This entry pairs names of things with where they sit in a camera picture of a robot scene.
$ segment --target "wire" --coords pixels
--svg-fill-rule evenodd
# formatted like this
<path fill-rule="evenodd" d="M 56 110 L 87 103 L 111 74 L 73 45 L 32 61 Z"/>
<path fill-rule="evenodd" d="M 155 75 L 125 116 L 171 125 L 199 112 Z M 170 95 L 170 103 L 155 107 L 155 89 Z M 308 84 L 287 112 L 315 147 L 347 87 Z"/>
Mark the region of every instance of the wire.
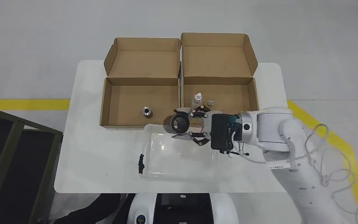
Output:
<path fill-rule="evenodd" d="M 325 127 L 326 133 L 325 133 L 325 135 L 324 135 L 324 137 L 323 137 L 321 143 L 320 143 L 317 147 L 315 147 L 313 150 L 309 151 L 308 148 L 307 148 L 307 143 L 308 143 L 309 139 L 316 133 L 316 131 L 317 131 L 317 129 L 318 129 L 319 127 Z M 231 136 L 231 140 L 232 140 L 232 142 L 233 142 L 233 146 L 234 146 L 236 152 L 230 152 L 230 153 L 235 154 L 235 155 L 239 155 L 239 156 L 243 157 L 244 159 L 246 159 L 246 160 L 248 160 L 248 161 L 250 161 L 250 162 L 256 163 L 256 164 L 266 164 L 266 161 L 255 161 L 255 160 L 251 160 L 250 158 L 244 157 L 244 155 L 243 155 L 243 153 L 242 153 L 242 152 L 243 152 L 243 149 L 240 149 L 240 143 L 239 143 L 239 149 L 238 149 L 238 148 L 236 147 L 236 145 L 235 145 L 236 142 L 234 141 L 234 135 L 235 135 L 235 132 L 234 132 L 233 135 Z M 329 135 L 329 128 L 328 128 L 327 125 L 325 125 L 325 124 L 318 124 L 318 125 L 316 125 L 316 126 L 314 127 L 314 129 L 312 130 L 311 134 L 310 134 L 309 136 L 307 136 L 307 138 L 306 138 L 306 140 L 305 140 L 305 142 L 304 142 L 304 148 L 305 148 L 306 154 L 303 155 L 303 156 L 300 156 L 300 157 L 295 157 L 294 159 L 295 159 L 295 160 L 298 160 L 298 159 L 301 159 L 301 158 L 308 157 L 308 161 L 309 161 L 310 165 L 313 166 L 313 168 L 315 169 L 315 171 L 317 172 L 317 174 L 318 174 L 319 177 L 320 177 L 321 185 L 322 185 L 322 186 L 325 186 L 325 187 L 327 187 L 327 186 L 329 185 L 329 182 L 330 182 L 330 181 L 341 182 L 341 181 L 345 181 L 345 180 L 348 179 L 350 176 L 352 176 L 353 180 L 350 182 L 350 184 L 349 184 L 348 186 L 344 187 L 344 188 L 341 188 L 341 189 L 339 189 L 339 190 L 335 190 L 334 192 L 332 192 L 331 197 L 332 197 L 332 199 L 334 200 L 335 204 L 337 205 L 337 207 L 338 207 L 340 210 L 342 210 L 342 211 L 344 211 L 344 212 L 346 212 L 346 213 L 349 213 L 349 214 L 354 214 L 354 215 L 355 215 L 355 221 L 356 221 L 356 223 L 358 224 L 358 207 L 356 208 L 356 211 L 355 211 L 355 212 L 348 211 L 348 210 L 344 209 L 343 207 L 341 207 L 341 206 L 337 203 L 337 201 L 336 201 L 336 199 L 335 199 L 335 194 L 337 194 L 337 193 L 339 193 L 339 192 L 343 192 L 343 191 L 348 190 L 348 189 L 351 189 L 351 188 L 353 187 L 355 181 L 356 181 L 356 178 L 355 178 L 355 176 L 354 176 L 354 173 L 352 172 L 352 165 L 351 165 L 351 162 L 350 162 L 350 160 L 348 159 L 348 157 L 347 157 L 343 152 L 339 151 L 339 150 L 336 149 L 336 148 L 325 148 L 325 149 L 323 150 L 323 152 L 322 152 L 322 155 L 321 155 L 321 162 L 320 162 L 320 164 L 319 164 L 319 170 L 318 170 L 318 169 L 316 168 L 316 166 L 313 164 L 313 163 L 315 163 L 315 160 L 312 160 L 311 154 L 313 154 L 314 152 L 317 152 L 317 151 L 319 151 L 319 150 L 321 149 L 321 146 L 322 146 L 322 144 L 324 144 L 324 143 L 326 142 L 326 140 L 327 140 L 327 138 L 328 138 L 328 135 Z M 346 160 L 346 162 L 348 163 L 348 169 L 338 169 L 338 170 L 334 170 L 334 171 L 330 172 L 329 175 L 324 175 L 324 174 L 323 174 L 323 161 L 324 161 L 324 159 L 325 159 L 324 156 L 325 156 L 326 152 L 328 151 L 328 149 L 333 149 L 333 150 L 337 151 L 340 155 L 342 155 L 342 157 L 343 157 L 343 158 Z M 334 174 L 336 174 L 336 173 L 338 173 L 338 172 L 341 172 L 341 171 L 347 172 L 347 175 L 345 175 L 343 178 L 340 178 L 340 179 L 333 179 L 333 178 L 332 178 L 332 176 L 333 176 Z"/>
<path fill-rule="evenodd" d="M 245 160 L 248 160 L 248 161 L 250 161 L 250 162 L 253 162 L 254 164 L 266 164 L 266 161 L 256 161 L 256 160 L 252 160 L 252 159 L 250 159 L 250 158 L 244 157 L 244 155 L 243 155 L 242 153 L 240 153 L 241 150 L 240 150 L 240 149 L 237 149 L 237 147 L 235 146 L 235 143 L 236 143 L 236 142 L 234 141 L 234 135 L 235 135 L 235 133 L 236 133 L 236 132 L 234 132 L 233 135 L 231 136 L 231 141 L 232 141 L 232 143 L 233 143 L 233 146 L 234 146 L 236 152 L 230 152 L 230 153 L 235 154 L 235 155 L 239 155 L 239 156 L 243 157 Z"/>
<path fill-rule="evenodd" d="M 312 151 L 308 151 L 308 148 L 307 148 L 307 142 L 309 141 L 309 139 L 311 138 L 311 136 L 313 136 L 313 134 L 317 131 L 317 129 L 319 127 L 325 127 L 326 129 L 326 134 L 324 135 L 324 138 L 322 140 L 322 142 L 316 147 L 314 148 Z M 355 175 L 354 173 L 352 172 L 352 165 L 351 165 L 351 162 L 350 160 L 348 159 L 348 157 L 342 153 L 341 151 L 339 151 L 338 149 L 336 148 L 332 148 L 334 150 L 336 150 L 340 155 L 343 156 L 343 158 L 346 160 L 346 162 L 348 163 L 348 169 L 338 169 L 338 170 L 334 170 L 332 172 L 329 173 L 329 175 L 323 175 L 323 161 L 324 161 L 324 155 L 326 154 L 326 152 L 328 151 L 328 149 L 331 149 L 331 148 L 325 148 L 322 152 L 322 155 L 321 155 L 321 163 L 319 164 L 319 170 L 316 168 L 316 166 L 314 164 L 312 164 L 312 158 L 311 158 L 311 154 L 313 152 L 316 152 L 318 151 L 318 149 L 321 147 L 322 144 L 324 144 L 328 138 L 328 134 L 329 134 L 329 128 L 327 127 L 327 125 L 325 124 L 318 124 L 314 127 L 314 129 L 312 130 L 311 134 L 309 136 L 307 136 L 306 138 L 306 141 L 304 143 L 304 148 L 306 150 L 306 154 L 304 156 L 302 156 L 301 158 L 305 157 L 305 156 L 308 156 L 308 160 L 309 160 L 309 163 L 311 164 L 311 166 L 313 166 L 313 168 L 315 169 L 315 171 L 318 173 L 320 179 L 321 179 L 321 185 L 322 186 L 328 186 L 329 185 L 329 182 L 330 181 L 336 181 L 336 182 L 341 182 L 341 181 L 345 181 L 346 179 L 348 179 L 350 176 L 352 176 L 353 180 L 350 182 L 350 184 L 344 188 L 341 188 L 339 190 L 335 190 L 334 192 L 332 192 L 331 194 L 331 197 L 332 199 L 334 200 L 335 204 L 337 205 L 337 207 L 346 212 L 346 213 L 349 213 L 349 214 L 354 214 L 355 215 L 355 221 L 356 223 L 358 224 L 358 207 L 356 208 L 356 211 L 355 212 L 351 212 L 351 211 L 348 211 L 346 209 L 344 209 L 343 207 L 341 207 L 336 199 L 335 199 L 335 194 L 339 193 L 339 192 L 343 192 L 345 190 L 348 190 L 348 189 L 351 189 L 356 181 L 356 178 L 355 178 Z M 347 175 L 344 177 L 344 178 L 341 178 L 341 179 L 333 179 L 332 176 L 338 172 L 341 172 L 341 171 L 346 171 L 347 172 Z"/>

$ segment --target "transparent plastic bin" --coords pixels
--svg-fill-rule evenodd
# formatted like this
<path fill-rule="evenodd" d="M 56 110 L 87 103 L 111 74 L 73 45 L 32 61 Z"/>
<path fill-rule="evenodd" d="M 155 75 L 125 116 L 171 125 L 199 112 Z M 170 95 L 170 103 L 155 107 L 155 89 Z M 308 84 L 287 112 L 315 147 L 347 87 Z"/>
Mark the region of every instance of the transparent plastic bin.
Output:
<path fill-rule="evenodd" d="M 161 125 L 144 128 L 143 178 L 152 180 L 223 181 L 232 178 L 232 159 L 212 150 L 210 143 L 172 138 Z"/>

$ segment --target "yellow tape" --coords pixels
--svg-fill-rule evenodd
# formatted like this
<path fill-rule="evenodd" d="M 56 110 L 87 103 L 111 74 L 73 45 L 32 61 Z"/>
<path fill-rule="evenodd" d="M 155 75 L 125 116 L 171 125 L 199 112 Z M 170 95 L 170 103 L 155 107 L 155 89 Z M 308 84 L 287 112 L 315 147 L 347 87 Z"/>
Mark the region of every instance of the yellow tape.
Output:
<path fill-rule="evenodd" d="M 309 115 L 306 111 L 302 110 L 291 100 L 288 100 L 287 104 L 289 108 L 292 110 L 294 116 L 300 119 L 309 129 L 312 130 L 317 124 L 320 124 L 318 120 L 314 119 L 311 115 Z M 317 134 L 320 137 L 323 137 L 326 134 L 326 130 L 324 128 L 318 128 Z M 347 142 L 345 142 L 338 135 L 334 134 L 332 131 L 329 131 L 327 142 L 331 147 L 339 149 L 347 156 L 352 166 L 352 172 L 354 173 L 355 176 L 358 176 L 358 162 L 356 161 L 356 157 L 354 155 L 354 149 L 352 148 L 352 146 Z M 356 203 L 358 203 L 358 181 L 354 183 L 352 190 Z"/>
<path fill-rule="evenodd" d="M 69 99 L 0 99 L 0 110 L 68 110 Z"/>

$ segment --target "bottle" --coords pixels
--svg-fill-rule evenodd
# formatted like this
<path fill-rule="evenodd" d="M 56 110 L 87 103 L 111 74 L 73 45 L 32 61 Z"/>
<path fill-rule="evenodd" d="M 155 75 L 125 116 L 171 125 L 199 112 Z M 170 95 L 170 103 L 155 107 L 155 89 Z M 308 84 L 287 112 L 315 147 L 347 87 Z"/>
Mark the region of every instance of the bottle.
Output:
<path fill-rule="evenodd" d="M 202 103 L 202 95 L 201 93 L 198 93 L 192 98 L 191 108 L 197 108 L 198 106 L 201 105 L 201 103 Z"/>

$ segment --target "white table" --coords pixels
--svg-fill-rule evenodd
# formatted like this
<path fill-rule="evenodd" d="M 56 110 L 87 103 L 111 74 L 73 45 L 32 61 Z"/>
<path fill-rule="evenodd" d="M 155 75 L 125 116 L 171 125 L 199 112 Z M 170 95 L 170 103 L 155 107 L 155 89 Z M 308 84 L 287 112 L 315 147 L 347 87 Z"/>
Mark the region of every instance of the white table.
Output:
<path fill-rule="evenodd" d="M 233 179 L 220 183 L 149 181 L 138 174 L 141 129 L 105 129 L 99 125 L 102 60 L 84 60 L 77 67 L 56 179 L 58 193 L 199 193 L 284 192 L 269 170 L 233 157 Z M 260 108 L 287 107 L 281 69 L 259 63 L 254 75 Z M 246 146 L 256 159 L 261 150 Z"/>

